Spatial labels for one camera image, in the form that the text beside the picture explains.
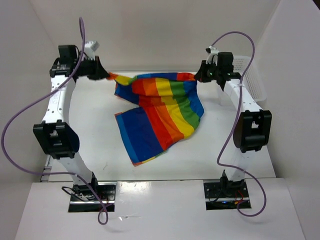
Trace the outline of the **rainbow striped shorts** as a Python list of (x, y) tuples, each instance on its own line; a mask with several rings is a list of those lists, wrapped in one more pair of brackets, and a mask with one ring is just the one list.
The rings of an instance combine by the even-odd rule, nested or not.
[(204, 114), (197, 81), (189, 72), (160, 72), (133, 77), (110, 73), (114, 94), (137, 107), (115, 119), (134, 166), (151, 161), (175, 143), (189, 138)]

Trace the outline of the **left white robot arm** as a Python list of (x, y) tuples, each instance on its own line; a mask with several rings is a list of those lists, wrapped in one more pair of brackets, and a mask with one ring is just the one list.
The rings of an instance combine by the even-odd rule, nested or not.
[(71, 98), (77, 79), (103, 80), (109, 73), (95, 55), (97, 41), (87, 41), (84, 50), (75, 45), (60, 45), (59, 57), (49, 71), (52, 95), (40, 124), (33, 126), (33, 133), (46, 155), (57, 160), (73, 173), (73, 196), (80, 200), (95, 200), (100, 194), (95, 174), (89, 170), (80, 156), (80, 139), (69, 124)]

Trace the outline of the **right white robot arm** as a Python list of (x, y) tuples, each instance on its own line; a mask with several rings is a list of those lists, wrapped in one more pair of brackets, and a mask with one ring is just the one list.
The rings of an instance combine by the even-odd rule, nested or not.
[(253, 99), (244, 84), (244, 74), (236, 72), (231, 52), (220, 52), (215, 47), (206, 48), (207, 59), (201, 62), (195, 79), (201, 83), (215, 81), (221, 91), (236, 108), (236, 119), (230, 139), (234, 153), (226, 163), (220, 178), (219, 191), (230, 197), (244, 186), (249, 165), (268, 142), (272, 114), (262, 109)]

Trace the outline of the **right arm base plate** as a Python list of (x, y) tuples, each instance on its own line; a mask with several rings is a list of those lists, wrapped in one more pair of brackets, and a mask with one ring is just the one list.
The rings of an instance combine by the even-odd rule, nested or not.
[(204, 197), (206, 210), (233, 210), (240, 204), (240, 209), (251, 209), (247, 184), (243, 181), (240, 186), (224, 187), (219, 181), (204, 181)]

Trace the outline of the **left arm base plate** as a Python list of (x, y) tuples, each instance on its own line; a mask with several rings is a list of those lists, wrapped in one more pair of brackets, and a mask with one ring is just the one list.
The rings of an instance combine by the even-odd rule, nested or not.
[[(108, 212), (115, 211), (116, 187), (116, 182), (101, 181), (93, 188)], [(69, 213), (100, 212), (103, 209), (100, 201), (85, 185), (63, 186), (61, 189), (70, 196)]]

